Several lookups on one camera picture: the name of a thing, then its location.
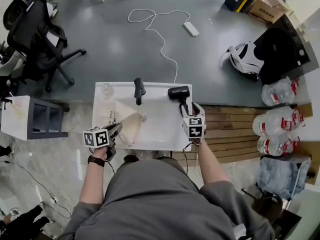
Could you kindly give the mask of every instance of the gray t-shirt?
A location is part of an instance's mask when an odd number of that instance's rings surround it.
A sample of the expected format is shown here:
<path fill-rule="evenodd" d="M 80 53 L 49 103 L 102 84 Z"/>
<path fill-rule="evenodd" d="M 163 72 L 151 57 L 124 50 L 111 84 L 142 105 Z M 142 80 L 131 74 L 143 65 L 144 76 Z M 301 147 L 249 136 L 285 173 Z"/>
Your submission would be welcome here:
<path fill-rule="evenodd" d="M 244 224 L 252 239 L 275 238 L 228 181 L 200 190 L 173 166 L 141 160 L 119 169 L 103 205 L 79 202 L 61 240 L 234 240 Z"/>

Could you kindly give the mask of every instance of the gray sleeve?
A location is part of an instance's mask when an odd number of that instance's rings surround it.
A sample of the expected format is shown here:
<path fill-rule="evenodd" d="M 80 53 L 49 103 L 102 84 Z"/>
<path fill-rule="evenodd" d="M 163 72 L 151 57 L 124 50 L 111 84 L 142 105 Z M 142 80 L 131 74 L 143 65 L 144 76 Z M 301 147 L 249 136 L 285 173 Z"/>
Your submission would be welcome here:
<path fill-rule="evenodd" d="M 266 218 L 258 215 L 229 181 L 204 185 L 199 193 L 211 204 L 219 206 L 237 226 L 244 224 L 252 239 L 274 240 L 275 232 Z"/>
<path fill-rule="evenodd" d="M 63 234 L 58 238 L 59 240 L 73 240 L 75 239 L 76 231 L 82 223 L 90 218 L 93 214 L 99 211 L 101 204 L 79 202 L 73 209 L 73 213 L 69 223 Z"/>

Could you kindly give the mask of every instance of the black wristwatch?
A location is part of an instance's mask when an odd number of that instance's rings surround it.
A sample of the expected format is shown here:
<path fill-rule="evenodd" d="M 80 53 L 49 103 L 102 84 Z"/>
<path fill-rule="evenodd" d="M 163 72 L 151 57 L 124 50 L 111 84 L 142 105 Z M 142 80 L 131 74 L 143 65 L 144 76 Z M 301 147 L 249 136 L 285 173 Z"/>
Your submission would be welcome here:
<path fill-rule="evenodd" d="M 105 167 L 105 160 L 102 160 L 101 158 L 98 158 L 98 157 L 94 157 L 94 156 L 92 156 L 92 155 L 90 155 L 89 157 L 88 157 L 88 164 L 89 163 L 95 163 L 95 164 L 97 164 L 97 165 L 99 165 L 99 166 L 102 166 L 102 167 Z"/>

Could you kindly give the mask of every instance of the tiled floor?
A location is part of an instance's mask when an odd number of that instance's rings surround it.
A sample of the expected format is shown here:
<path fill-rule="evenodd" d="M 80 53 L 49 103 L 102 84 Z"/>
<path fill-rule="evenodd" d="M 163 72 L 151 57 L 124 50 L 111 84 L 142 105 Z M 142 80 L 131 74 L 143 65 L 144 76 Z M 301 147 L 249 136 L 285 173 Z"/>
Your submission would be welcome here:
<path fill-rule="evenodd" d="M 26 168 L 35 179 L 48 189 L 52 196 L 60 197 L 62 193 L 57 189 L 60 188 L 63 195 L 58 204 L 68 210 L 77 204 L 86 175 L 87 159 L 90 153 L 82 143 L 81 132 L 91 127 L 92 108 L 93 104 L 91 103 L 70 104 L 70 112 L 65 115 L 63 122 L 64 130 L 69 132 L 68 138 L 30 141 L 16 139 L 14 156 L 9 158 L 11 162 L 16 162 Z M 6 147 L 9 142 L 10 137 L 0 132 L 0 145 Z M 115 170 L 122 164 L 126 154 L 127 151 L 124 149 L 117 150 L 116 156 L 111 161 Z M 260 159 L 256 158 L 223 164 L 238 191 L 242 187 L 248 187 L 256 182 L 259 161 Z M 203 185 L 196 173 L 196 168 L 189 168 L 188 175 L 198 187 Z M 104 190 L 112 176 L 111 168 L 106 165 L 104 168 Z M 0 182 L 16 195 L 22 212 L 27 212 L 39 204 L 40 198 L 50 204 L 50 196 L 46 190 L 15 164 L 0 162 Z M 68 217 L 68 213 L 64 209 L 56 204 L 52 206 L 59 213 Z M 48 236 L 61 234 L 69 221 L 48 207 L 44 208 L 44 215 L 52 217 L 56 221 L 54 224 L 45 226 L 44 232 Z"/>

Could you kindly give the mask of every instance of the black office chair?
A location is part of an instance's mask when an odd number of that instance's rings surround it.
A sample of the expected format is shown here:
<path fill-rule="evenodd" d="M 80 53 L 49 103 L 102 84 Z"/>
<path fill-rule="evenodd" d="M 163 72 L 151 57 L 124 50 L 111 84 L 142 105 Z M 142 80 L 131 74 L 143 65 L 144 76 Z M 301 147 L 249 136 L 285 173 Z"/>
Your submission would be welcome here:
<path fill-rule="evenodd" d="M 70 85 L 75 84 L 75 80 L 61 68 L 61 63 L 78 53 L 86 54 L 86 50 L 78 49 L 62 55 L 62 50 L 68 45 L 67 38 L 64 30 L 51 22 L 46 0 L 13 0 L 3 15 L 3 24 L 9 28 L 7 43 L 26 55 L 21 76 L 23 83 L 26 83 L 25 79 L 39 81 L 43 74 L 48 73 L 45 91 L 49 93 L 58 69 Z M 58 37 L 56 46 L 47 38 L 50 34 Z"/>

